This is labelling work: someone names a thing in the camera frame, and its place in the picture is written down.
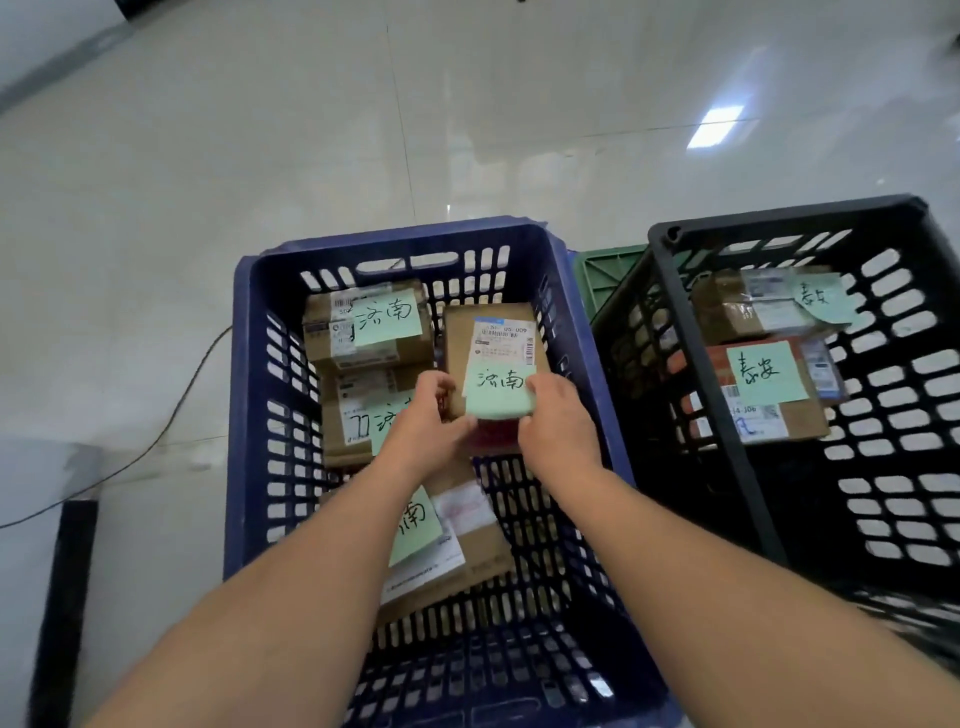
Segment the human arm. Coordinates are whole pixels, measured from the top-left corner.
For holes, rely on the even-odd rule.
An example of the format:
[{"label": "human arm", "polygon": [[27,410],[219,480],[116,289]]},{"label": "human arm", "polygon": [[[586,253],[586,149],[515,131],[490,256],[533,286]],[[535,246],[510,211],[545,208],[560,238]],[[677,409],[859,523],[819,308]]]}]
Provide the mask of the human arm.
[{"label": "human arm", "polygon": [[133,669],[89,728],[337,726],[370,645],[403,508],[476,425],[444,424],[449,375],[417,381],[373,462],[209,595]]},{"label": "human arm", "polygon": [[953,677],[842,599],[627,486],[603,469],[573,385],[528,384],[524,459],[593,547],[697,728],[956,724]]}]

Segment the cardboard box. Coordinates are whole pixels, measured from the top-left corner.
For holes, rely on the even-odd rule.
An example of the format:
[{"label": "cardboard box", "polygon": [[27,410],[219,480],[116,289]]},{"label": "cardboard box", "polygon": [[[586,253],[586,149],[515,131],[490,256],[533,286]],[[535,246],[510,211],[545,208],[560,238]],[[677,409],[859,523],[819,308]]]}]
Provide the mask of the cardboard box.
[{"label": "cardboard box", "polygon": [[[745,408],[742,400],[735,395],[737,392],[736,379],[733,376],[730,360],[727,358],[728,348],[745,345],[730,344],[728,346],[707,347],[713,371],[716,373],[717,380],[720,382],[720,387],[727,399],[727,405],[731,409],[734,423],[738,424],[740,441],[744,445],[758,445],[785,440],[811,440],[826,437],[830,433],[827,416],[824,414],[824,406],[817,397],[816,386],[806,368],[804,353],[801,349],[801,339],[788,337],[781,340],[790,343],[801,382],[809,396],[807,400],[786,401],[779,404]],[[686,358],[683,350],[674,353],[667,360],[667,369],[671,374],[679,372],[685,366]],[[697,412],[701,409],[701,406],[700,397],[696,392],[681,400],[681,407],[687,414]],[[690,436],[694,439],[709,437],[711,434],[707,417],[698,418],[690,423]]]},{"label": "cardboard box", "polygon": [[806,371],[813,380],[813,386],[817,388],[820,402],[832,407],[847,401],[850,398],[847,385],[844,384],[837,365],[833,363],[827,343],[814,336],[802,340],[800,349],[804,353]]},{"label": "cardboard box", "polygon": [[[376,617],[377,627],[403,619],[419,609],[507,573],[514,567],[510,545],[468,460],[454,461],[424,482],[423,487],[437,506],[441,520],[447,521],[456,534],[465,563],[383,604]],[[448,501],[442,505],[438,497],[444,497],[444,494]],[[394,570],[402,568],[404,563],[401,561],[394,566]]]},{"label": "cardboard box", "polygon": [[[534,330],[534,365],[537,372],[549,372],[550,363],[537,331],[537,317],[528,303],[488,303],[484,305],[449,305],[444,309],[444,369],[456,380],[457,389],[450,396],[448,412],[456,419],[467,413],[463,397],[467,363],[473,344],[477,317],[512,319],[532,322]],[[517,420],[483,420],[467,443],[472,455],[498,455],[519,452],[516,444]]]},{"label": "cardboard box", "polygon": [[[365,296],[407,288],[413,289],[417,298],[420,336],[384,341],[359,349],[353,346],[355,302]],[[423,285],[417,279],[410,279],[310,296],[303,312],[303,343],[307,359],[320,372],[328,374],[433,361],[433,325]]]},{"label": "cardboard box", "polygon": [[844,328],[808,314],[793,300],[790,278],[797,273],[829,273],[824,265],[717,271],[700,280],[690,301],[708,345],[768,336],[829,336]]},{"label": "cardboard box", "polygon": [[394,387],[395,392],[413,389],[420,372],[433,369],[433,362],[411,364],[387,370],[350,372],[333,375],[321,373],[320,404],[324,419],[324,467],[349,468],[366,465],[373,460],[370,440],[348,444],[350,439],[344,430],[357,421],[345,417],[349,404],[364,393],[378,388]]}]

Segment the forearm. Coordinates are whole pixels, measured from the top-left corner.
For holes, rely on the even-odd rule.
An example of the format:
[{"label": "forearm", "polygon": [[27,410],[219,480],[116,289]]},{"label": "forearm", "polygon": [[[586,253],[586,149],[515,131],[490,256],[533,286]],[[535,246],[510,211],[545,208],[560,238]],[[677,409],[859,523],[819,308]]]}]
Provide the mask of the forearm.
[{"label": "forearm", "polygon": [[957,683],[842,600],[590,469],[547,483],[694,724],[947,726]]},{"label": "forearm", "polygon": [[377,462],[205,597],[91,725],[339,725],[419,484]]}]

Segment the wall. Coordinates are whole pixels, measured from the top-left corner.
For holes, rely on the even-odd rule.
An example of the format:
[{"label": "wall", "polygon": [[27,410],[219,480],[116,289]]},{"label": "wall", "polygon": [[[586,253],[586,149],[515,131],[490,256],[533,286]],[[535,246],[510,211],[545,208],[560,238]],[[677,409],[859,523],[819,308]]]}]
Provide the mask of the wall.
[{"label": "wall", "polygon": [[0,90],[123,22],[114,0],[0,0]]}]

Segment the blue plastic crate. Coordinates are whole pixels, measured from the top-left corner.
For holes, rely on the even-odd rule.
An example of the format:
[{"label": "blue plastic crate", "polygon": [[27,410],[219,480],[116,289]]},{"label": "blue plastic crate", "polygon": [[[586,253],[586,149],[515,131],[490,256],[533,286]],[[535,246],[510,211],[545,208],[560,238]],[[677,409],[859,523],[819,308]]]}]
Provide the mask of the blue plastic crate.
[{"label": "blue plastic crate", "polygon": [[[340,483],[323,466],[305,298],[410,277],[425,284],[437,332],[446,305],[529,301],[551,368],[577,385],[607,464],[633,482],[567,250],[544,226],[496,217],[290,242],[243,258],[234,276],[225,578]],[[475,466],[516,570],[378,630],[346,724],[678,724],[580,532],[519,457]]]}]

